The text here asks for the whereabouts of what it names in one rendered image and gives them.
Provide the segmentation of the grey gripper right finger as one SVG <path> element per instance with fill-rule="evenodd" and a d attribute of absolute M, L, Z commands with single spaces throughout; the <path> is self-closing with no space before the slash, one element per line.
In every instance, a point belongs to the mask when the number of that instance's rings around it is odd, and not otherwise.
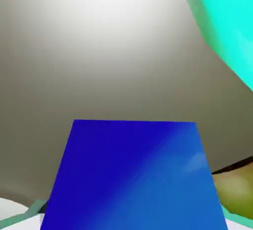
<path fill-rule="evenodd" d="M 253 209 L 221 205 L 228 230 L 253 230 Z"/>

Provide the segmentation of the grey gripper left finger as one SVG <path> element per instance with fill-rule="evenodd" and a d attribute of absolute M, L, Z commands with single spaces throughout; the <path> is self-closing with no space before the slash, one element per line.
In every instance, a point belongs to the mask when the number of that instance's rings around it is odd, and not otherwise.
<path fill-rule="evenodd" d="M 45 200 L 37 200 L 30 207 L 0 198 L 0 230 L 41 230 Z"/>

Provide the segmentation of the small blue cube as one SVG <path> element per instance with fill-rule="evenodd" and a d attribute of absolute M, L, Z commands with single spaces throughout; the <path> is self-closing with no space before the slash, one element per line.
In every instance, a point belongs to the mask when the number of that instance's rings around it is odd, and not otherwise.
<path fill-rule="evenodd" d="M 74 120 L 41 230 L 228 230 L 196 124 Z"/>

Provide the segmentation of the large olive green box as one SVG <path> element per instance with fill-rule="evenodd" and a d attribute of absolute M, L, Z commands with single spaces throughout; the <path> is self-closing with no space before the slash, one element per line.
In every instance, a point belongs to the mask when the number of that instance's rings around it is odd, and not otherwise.
<path fill-rule="evenodd" d="M 253 156 L 212 173 L 221 205 L 253 220 Z"/>

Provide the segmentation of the large cyan box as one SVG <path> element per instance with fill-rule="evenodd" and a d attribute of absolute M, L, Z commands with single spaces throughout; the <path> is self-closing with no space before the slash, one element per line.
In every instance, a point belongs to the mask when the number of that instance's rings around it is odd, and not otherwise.
<path fill-rule="evenodd" d="M 253 0 L 187 0 L 203 39 L 253 91 Z"/>

